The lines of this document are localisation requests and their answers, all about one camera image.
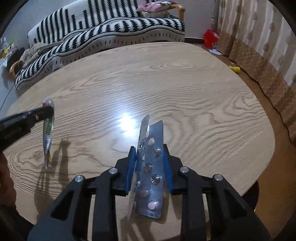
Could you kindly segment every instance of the wooden table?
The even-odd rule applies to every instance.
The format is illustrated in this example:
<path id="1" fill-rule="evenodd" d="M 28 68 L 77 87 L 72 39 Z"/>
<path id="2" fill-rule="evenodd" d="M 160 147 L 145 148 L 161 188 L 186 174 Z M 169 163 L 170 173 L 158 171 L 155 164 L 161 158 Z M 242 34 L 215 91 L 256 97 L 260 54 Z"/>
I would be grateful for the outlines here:
<path id="1" fill-rule="evenodd" d="M 51 154 L 44 169 L 42 123 L 5 151 L 17 209 L 36 223 L 76 175 L 97 176 L 136 146 L 140 123 L 164 122 L 170 153 L 197 173 L 221 173 L 244 194 L 267 167 L 274 133 L 252 91 L 209 52 L 186 43 L 120 47 L 71 63 L 25 92 L 7 115 L 55 102 Z M 163 217 L 126 219 L 116 198 L 121 240 L 164 240 L 180 233 L 181 197 L 165 195 Z"/>

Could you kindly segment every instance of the black tongs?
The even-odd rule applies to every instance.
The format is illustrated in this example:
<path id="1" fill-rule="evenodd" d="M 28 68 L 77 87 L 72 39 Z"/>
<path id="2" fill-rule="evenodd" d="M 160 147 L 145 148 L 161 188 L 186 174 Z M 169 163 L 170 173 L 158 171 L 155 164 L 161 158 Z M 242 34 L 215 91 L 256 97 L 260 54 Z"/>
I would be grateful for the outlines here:
<path id="1" fill-rule="evenodd" d="M 46 106 L 0 120 L 0 151 L 4 151 L 15 141 L 30 133 L 37 122 L 50 118 L 53 114 L 54 109 Z"/>

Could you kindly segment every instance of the blue gripper pad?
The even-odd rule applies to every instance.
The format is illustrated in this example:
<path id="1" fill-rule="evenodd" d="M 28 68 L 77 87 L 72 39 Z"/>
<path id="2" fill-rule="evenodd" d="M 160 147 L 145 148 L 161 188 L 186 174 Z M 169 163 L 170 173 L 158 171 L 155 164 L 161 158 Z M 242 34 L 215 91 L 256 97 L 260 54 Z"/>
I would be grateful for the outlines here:
<path id="1" fill-rule="evenodd" d="M 125 185 L 125 192 L 126 194 L 129 193 L 129 191 L 131 190 L 131 182 L 133 179 L 133 171 L 135 169 L 135 165 L 136 165 L 136 148 L 132 147 L 130 149 L 130 152 L 128 154 L 128 159 L 129 159 L 129 163 L 128 163 L 128 170 L 126 173 L 126 185 Z"/>
<path id="2" fill-rule="evenodd" d="M 163 172 L 165 174 L 165 182 L 169 193 L 172 193 L 173 190 L 173 177 L 172 177 L 172 170 L 170 168 L 170 164 L 168 162 L 168 156 L 165 152 L 163 152 Z"/>

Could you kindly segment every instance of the red bag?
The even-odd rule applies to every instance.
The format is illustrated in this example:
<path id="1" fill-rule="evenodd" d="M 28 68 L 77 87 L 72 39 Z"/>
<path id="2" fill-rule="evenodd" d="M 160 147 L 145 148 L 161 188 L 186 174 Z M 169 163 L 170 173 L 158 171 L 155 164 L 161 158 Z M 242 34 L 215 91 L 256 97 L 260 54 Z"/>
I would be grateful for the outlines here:
<path id="1" fill-rule="evenodd" d="M 206 33 L 204 34 L 204 45 L 208 49 L 212 49 L 213 45 L 218 42 L 219 36 L 213 32 L 212 30 L 207 30 Z"/>

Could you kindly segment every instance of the black cable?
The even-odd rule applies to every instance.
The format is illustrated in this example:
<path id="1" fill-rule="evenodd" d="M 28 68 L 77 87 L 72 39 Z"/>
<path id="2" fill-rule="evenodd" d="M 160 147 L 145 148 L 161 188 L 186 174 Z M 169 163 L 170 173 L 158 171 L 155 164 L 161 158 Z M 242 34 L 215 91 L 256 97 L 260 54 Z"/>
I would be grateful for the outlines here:
<path id="1" fill-rule="evenodd" d="M 3 107 L 3 105 L 4 105 L 5 101 L 6 101 L 6 99 L 7 99 L 8 95 L 9 95 L 9 93 L 11 92 L 12 88 L 14 87 L 14 85 L 15 85 L 15 83 L 13 84 L 13 86 L 11 87 L 11 89 L 10 89 L 10 91 L 8 92 L 7 96 L 5 97 L 5 100 L 3 101 L 3 104 L 2 104 L 2 106 L 1 106 L 1 108 L 0 108 L 0 112 L 1 112 L 1 110 L 2 110 L 2 107 Z"/>

